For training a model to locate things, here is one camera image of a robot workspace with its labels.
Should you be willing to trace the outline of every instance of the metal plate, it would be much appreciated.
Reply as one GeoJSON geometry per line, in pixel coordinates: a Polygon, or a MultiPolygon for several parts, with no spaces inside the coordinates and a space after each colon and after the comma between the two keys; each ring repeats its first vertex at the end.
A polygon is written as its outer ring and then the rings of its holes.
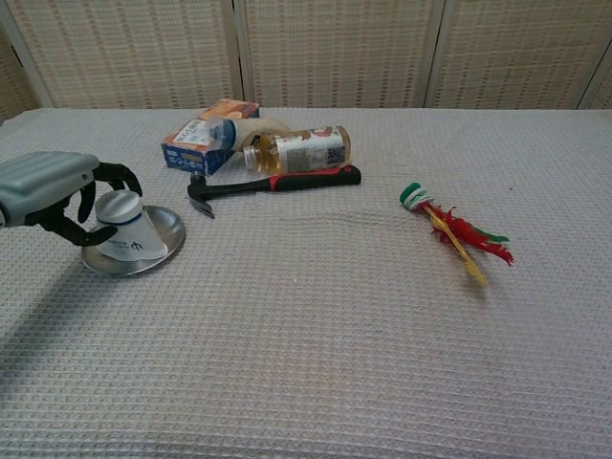
{"type": "Polygon", "coordinates": [[[168,259],[185,241],[183,220],[169,208],[145,206],[151,223],[168,247],[168,253],[154,260],[119,261],[101,253],[97,247],[83,247],[81,258],[87,268],[107,275],[131,275],[150,270],[168,259]]]}

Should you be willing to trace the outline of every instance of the cardboard box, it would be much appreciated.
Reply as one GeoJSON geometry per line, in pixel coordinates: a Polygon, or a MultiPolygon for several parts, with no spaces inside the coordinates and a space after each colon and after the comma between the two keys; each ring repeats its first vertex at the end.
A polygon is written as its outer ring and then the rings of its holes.
{"type": "Polygon", "coordinates": [[[233,154],[230,150],[208,151],[211,141],[207,120],[212,116],[232,120],[259,118],[259,105],[228,98],[219,100],[196,120],[164,139],[162,151],[168,167],[212,175],[230,158],[233,154]]]}

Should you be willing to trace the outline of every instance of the table surface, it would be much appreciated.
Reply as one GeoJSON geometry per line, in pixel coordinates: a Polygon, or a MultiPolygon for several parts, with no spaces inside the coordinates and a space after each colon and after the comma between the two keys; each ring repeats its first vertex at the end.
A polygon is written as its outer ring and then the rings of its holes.
{"type": "MultiPolygon", "coordinates": [[[[612,456],[612,112],[264,109],[346,126],[362,184],[229,197],[216,220],[160,148],[198,112],[0,128],[0,161],[122,162],[187,229],[133,278],[88,272],[42,228],[0,231],[0,451],[612,456]],[[509,235],[515,265],[475,255],[491,285],[470,281],[401,207],[412,181],[509,235]]],[[[236,157],[209,182],[249,177],[236,157]]]]}

